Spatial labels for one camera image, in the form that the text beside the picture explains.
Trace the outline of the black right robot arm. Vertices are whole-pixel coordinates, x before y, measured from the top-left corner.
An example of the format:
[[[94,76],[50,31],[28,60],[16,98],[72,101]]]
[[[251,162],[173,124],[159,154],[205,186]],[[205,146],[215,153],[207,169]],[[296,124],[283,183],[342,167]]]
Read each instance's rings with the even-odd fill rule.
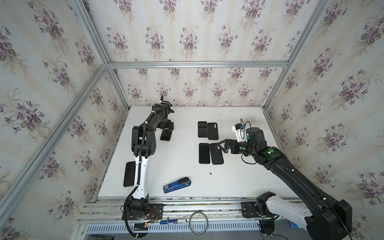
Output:
[[[307,231],[313,240],[342,240],[352,234],[352,207],[345,200],[336,200],[305,177],[287,156],[276,147],[270,147],[260,128],[233,126],[235,140],[226,139],[213,145],[218,154],[240,154],[252,157],[255,164],[279,177],[305,204],[300,207],[265,192],[255,202],[243,203],[244,218],[285,218]]]

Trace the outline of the blue black stapler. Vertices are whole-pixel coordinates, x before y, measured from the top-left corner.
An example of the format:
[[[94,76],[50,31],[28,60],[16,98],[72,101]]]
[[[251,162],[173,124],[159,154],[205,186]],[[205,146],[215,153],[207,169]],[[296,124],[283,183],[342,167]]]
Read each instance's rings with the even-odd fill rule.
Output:
[[[176,182],[172,182],[163,187],[163,191],[165,194],[174,192],[179,189],[186,188],[191,185],[191,180],[188,177],[184,177],[182,179],[177,180]]]

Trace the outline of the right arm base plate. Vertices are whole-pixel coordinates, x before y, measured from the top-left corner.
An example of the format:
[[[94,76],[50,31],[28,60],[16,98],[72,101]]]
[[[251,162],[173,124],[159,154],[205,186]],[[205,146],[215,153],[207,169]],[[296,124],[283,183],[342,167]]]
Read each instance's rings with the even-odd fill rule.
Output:
[[[241,202],[242,216],[246,219],[263,217],[260,204],[258,202]]]

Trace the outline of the blue marker pen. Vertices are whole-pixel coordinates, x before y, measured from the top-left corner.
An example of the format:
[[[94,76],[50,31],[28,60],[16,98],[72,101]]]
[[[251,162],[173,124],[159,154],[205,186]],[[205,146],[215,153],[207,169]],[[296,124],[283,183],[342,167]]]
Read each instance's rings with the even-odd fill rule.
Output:
[[[176,224],[182,224],[187,223],[188,221],[186,219],[169,219],[169,220],[162,220],[160,221],[160,225],[176,225]]]

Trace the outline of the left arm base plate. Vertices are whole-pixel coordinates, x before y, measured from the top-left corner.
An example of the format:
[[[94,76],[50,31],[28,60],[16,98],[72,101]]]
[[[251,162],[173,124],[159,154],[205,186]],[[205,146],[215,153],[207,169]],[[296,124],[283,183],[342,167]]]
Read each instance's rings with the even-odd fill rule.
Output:
[[[133,220],[161,220],[163,218],[164,205],[163,204],[149,204],[149,211],[147,214],[134,213],[134,211],[124,210],[124,206],[120,208],[122,220],[133,221]]]

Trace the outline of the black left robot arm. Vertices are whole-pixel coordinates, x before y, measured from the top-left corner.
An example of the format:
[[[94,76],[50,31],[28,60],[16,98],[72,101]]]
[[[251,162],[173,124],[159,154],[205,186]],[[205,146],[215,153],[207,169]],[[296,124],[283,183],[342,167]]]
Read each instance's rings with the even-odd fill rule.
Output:
[[[130,216],[143,219],[150,212],[148,177],[151,158],[157,148],[156,130],[162,130],[162,141],[169,141],[174,130],[174,123],[169,119],[169,114],[174,112],[172,104],[161,96],[160,102],[152,106],[147,119],[132,129],[131,149],[135,160],[126,164],[124,187],[134,188],[122,207],[124,221]]]

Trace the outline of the aluminium mounting rail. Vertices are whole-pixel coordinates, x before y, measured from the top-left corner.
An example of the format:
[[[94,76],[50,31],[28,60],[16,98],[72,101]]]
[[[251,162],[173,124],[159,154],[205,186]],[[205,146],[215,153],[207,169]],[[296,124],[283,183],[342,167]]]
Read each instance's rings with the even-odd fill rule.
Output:
[[[194,212],[203,212],[212,220],[241,220],[242,202],[255,202],[256,198],[150,198],[150,204],[162,205],[157,211],[159,220],[188,220]],[[124,199],[97,200],[82,204],[78,224],[111,224],[123,223]]]

